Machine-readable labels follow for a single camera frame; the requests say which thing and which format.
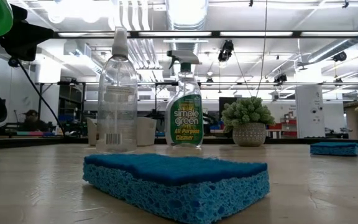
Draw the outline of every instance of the spray nozzle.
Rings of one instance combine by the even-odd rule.
[[[198,57],[189,50],[169,50],[167,51],[167,56],[172,58],[169,69],[171,69],[173,64],[178,61],[180,63],[181,72],[190,72],[191,65],[200,63]]]
[[[128,56],[127,30],[123,27],[116,27],[116,31],[114,31],[111,54]]]

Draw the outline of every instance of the succulent plant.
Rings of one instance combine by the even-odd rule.
[[[274,118],[262,99],[256,96],[241,98],[231,105],[226,103],[222,111],[224,132],[247,123],[274,124]]]

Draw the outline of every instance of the scrubbing pad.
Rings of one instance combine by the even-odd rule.
[[[148,212],[212,223],[269,192],[267,164],[156,154],[85,157],[84,180]]]
[[[358,143],[354,142],[319,142],[310,146],[310,154],[358,156]]]

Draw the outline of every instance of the person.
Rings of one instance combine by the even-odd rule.
[[[36,110],[29,110],[24,115],[25,120],[19,128],[20,131],[48,131],[48,125],[38,119],[38,112]]]

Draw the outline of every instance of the bottle label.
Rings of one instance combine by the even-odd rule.
[[[106,86],[103,100],[106,102],[127,103],[128,97],[134,94],[134,89],[127,86]]]
[[[170,112],[170,132],[175,144],[198,145],[203,138],[203,108],[200,95],[176,100]]]

